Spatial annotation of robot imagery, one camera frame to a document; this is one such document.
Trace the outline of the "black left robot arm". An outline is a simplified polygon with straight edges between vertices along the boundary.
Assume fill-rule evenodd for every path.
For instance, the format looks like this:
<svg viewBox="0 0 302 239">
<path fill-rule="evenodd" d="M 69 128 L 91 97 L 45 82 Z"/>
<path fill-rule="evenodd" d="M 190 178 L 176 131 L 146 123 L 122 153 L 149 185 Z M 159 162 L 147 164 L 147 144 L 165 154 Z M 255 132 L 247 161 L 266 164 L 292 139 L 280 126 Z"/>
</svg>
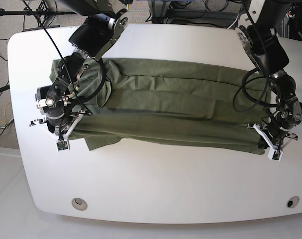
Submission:
<svg viewBox="0 0 302 239">
<path fill-rule="evenodd" d="M 295 3 L 293 0 L 243 0 L 235 31 L 247 56 L 255 65 L 243 78 L 243 95 L 254 105 L 266 108 L 268 123 L 253 127 L 260 135 L 260 146 L 280 154 L 284 139 L 296 137 L 290 130 L 302 123 L 302 102 L 296 95 L 296 83 L 284 68 L 289 58 L 281 46 L 276 28 Z M 259 72 L 265 86 L 259 98 L 246 90 L 248 78 Z"/>
</svg>

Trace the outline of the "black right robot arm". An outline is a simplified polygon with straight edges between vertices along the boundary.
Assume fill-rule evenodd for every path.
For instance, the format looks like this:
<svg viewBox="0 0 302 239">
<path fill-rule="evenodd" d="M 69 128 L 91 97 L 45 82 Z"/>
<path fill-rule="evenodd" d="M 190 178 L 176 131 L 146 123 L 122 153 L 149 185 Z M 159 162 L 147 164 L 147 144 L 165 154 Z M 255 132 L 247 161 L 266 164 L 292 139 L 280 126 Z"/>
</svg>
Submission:
<svg viewBox="0 0 302 239">
<path fill-rule="evenodd" d="M 69 38 L 75 50 L 61 58 L 53 83 L 37 89 L 36 106 L 45 117 L 30 123 L 47 124 L 58 150 L 67 149 L 69 135 L 79 121 L 92 116 L 85 103 L 99 93 L 106 81 L 102 56 L 117 42 L 131 20 L 127 0 L 64 0 L 62 4 L 86 20 Z M 98 62 L 102 78 L 93 93 L 85 97 L 78 95 L 74 83 L 88 69 L 84 64 L 87 58 Z"/>
</svg>

